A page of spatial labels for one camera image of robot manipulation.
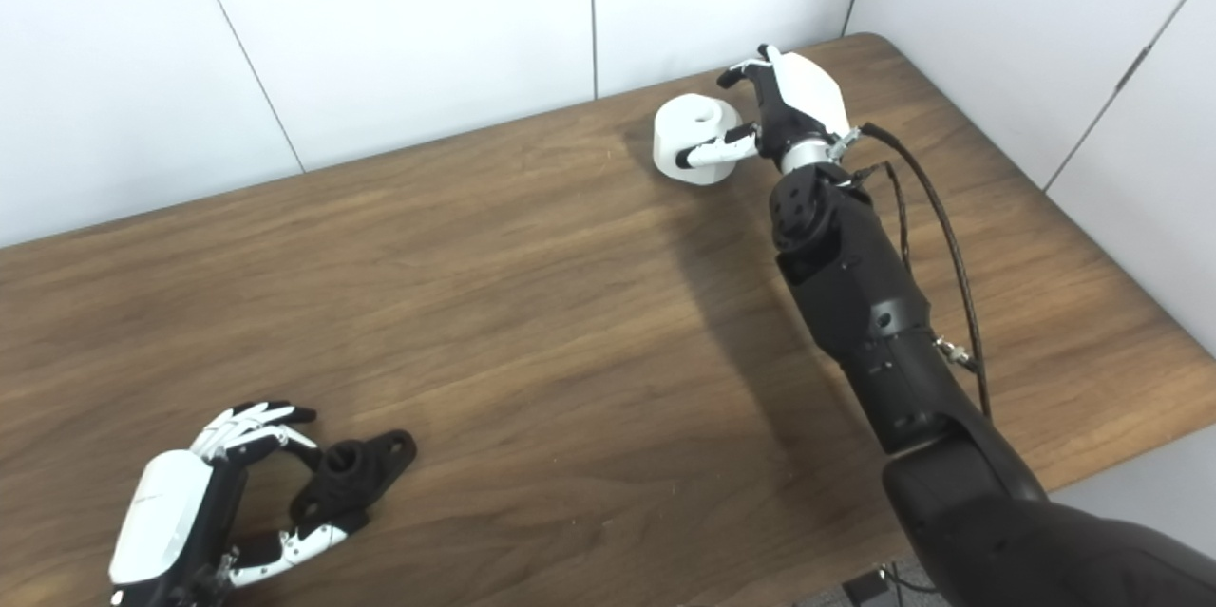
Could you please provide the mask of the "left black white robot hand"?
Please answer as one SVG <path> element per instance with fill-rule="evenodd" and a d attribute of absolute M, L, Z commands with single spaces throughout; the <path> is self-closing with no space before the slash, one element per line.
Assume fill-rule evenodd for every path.
<path fill-rule="evenodd" d="M 295 429 L 313 409 L 288 401 L 227 408 L 187 448 L 143 468 L 109 560 L 109 605 L 219 606 L 237 588 L 283 574 L 368 524 L 355 510 L 235 543 L 248 470 L 281 450 L 319 468 L 321 446 Z"/>

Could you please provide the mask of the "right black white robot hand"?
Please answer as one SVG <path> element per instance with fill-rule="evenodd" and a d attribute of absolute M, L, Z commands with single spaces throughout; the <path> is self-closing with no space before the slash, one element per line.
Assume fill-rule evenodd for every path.
<path fill-rule="evenodd" d="M 838 164 L 861 133 L 848 123 L 838 83 L 803 54 L 762 44 L 758 57 L 726 67 L 717 88 L 751 84 L 759 119 L 674 153 L 681 172 L 759 157 L 782 174 L 804 165 Z"/>

